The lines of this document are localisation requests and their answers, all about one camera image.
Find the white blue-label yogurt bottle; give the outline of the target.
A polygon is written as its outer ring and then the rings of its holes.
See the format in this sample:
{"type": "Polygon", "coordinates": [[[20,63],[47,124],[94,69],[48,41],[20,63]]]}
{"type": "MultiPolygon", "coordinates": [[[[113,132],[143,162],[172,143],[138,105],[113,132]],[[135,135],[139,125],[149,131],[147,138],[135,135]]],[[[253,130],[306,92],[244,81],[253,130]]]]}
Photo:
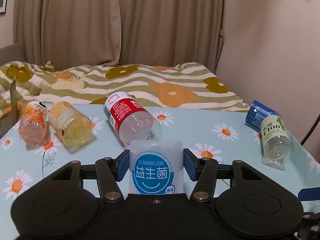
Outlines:
{"type": "Polygon", "coordinates": [[[183,144],[176,140],[134,140],[129,170],[131,194],[183,193],[183,144]]]}

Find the daisy-print blue tablecloth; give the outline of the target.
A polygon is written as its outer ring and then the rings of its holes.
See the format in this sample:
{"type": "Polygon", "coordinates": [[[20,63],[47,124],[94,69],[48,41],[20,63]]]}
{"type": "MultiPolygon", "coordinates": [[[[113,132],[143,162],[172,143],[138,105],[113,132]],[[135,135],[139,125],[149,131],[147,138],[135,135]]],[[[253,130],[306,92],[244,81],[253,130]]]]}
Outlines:
{"type": "MultiPolygon", "coordinates": [[[[124,150],[102,105],[77,104],[76,109],[94,124],[94,139],[77,151],[69,151],[53,129],[47,143],[35,148],[21,139],[18,126],[1,138],[1,239],[18,236],[10,209],[24,191],[72,160],[93,164],[124,150]]],[[[283,170],[264,165],[259,135],[245,125],[245,113],[159,107],[148,111],[160,118],[163,140],[179,140],[197,157],[213,157],[221,164],[243,160],[294,194],[319,187],[319,163],[295,138],[283,170]]]]}

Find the red-label clear bottle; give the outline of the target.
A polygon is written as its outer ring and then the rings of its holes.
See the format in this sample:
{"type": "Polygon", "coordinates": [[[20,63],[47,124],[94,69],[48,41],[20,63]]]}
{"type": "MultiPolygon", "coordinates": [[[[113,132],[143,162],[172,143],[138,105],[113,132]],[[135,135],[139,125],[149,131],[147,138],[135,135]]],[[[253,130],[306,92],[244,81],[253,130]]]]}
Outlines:
{"type": "Polygon", "coordinates": [[[134,140],[161,140],[161,124],[125,91],[110,94],[103,111],[120,141],[128,146],[134,140]]]}

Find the yellow-label clear bottle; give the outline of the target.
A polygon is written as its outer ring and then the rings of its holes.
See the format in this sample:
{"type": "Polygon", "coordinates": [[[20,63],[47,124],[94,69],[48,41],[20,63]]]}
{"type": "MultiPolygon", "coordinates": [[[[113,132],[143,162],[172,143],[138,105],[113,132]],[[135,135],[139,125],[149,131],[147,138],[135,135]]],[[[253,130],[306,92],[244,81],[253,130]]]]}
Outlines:
{"type": "Polygon", "coordinates": [[[66,101],[55,103],[49,110],[49,123],[70,149],[77,149],[93,139],[93,123],[66,101]]]}

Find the green-label clear bottle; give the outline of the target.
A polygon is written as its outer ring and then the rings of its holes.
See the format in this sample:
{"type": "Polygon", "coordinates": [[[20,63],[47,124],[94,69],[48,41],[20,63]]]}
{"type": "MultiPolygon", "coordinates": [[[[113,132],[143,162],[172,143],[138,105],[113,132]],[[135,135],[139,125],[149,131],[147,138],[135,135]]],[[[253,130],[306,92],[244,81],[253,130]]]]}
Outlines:
{"type": "Polygon", "coordinates": [[[281,117],[267,116],[260,125],[264,157],[270,161],[280,161],[291,151],[291,140],[281,117]]]}

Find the striped floral quilt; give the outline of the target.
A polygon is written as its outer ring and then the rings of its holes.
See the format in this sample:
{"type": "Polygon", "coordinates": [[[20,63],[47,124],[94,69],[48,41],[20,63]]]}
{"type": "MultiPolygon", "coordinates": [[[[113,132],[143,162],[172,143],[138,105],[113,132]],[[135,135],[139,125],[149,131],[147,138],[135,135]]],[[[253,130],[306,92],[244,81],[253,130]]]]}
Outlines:
{"type": "Polygon", "coordinates": [[[205,66],[188,62],[174,67],[127,64],[82,65],[57,70],[11,61],[1,66],[1,117],[12,113],[10,85],[16,83],[18,110],[30,101],[103,104],[125,91],[142,106],[246,112],[249,105],[205,66]]]}

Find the orange-label small bottle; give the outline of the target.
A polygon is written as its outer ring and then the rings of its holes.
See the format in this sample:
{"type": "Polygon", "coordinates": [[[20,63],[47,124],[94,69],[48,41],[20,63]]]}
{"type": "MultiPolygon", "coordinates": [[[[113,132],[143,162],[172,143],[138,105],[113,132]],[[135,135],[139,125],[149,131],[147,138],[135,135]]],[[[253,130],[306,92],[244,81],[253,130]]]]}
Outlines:
{"type": "Polygon", "coordinates": [[[32,101],[26,105],[18,132],[28,145],[36,146],[44,142],[47,134],[47,117],[48,109],[44,103],[32,101]]]}

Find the beige curtain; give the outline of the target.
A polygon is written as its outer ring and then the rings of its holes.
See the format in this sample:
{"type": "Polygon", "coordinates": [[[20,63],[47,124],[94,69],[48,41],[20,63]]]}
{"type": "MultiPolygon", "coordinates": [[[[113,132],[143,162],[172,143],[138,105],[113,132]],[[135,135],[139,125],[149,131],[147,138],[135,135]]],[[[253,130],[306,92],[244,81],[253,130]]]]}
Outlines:
{"type": "Polygon", "coordinates": [[[15,0],[14,41],[29,63],[174,66],[214,71],[224,0],[15,0]]]}

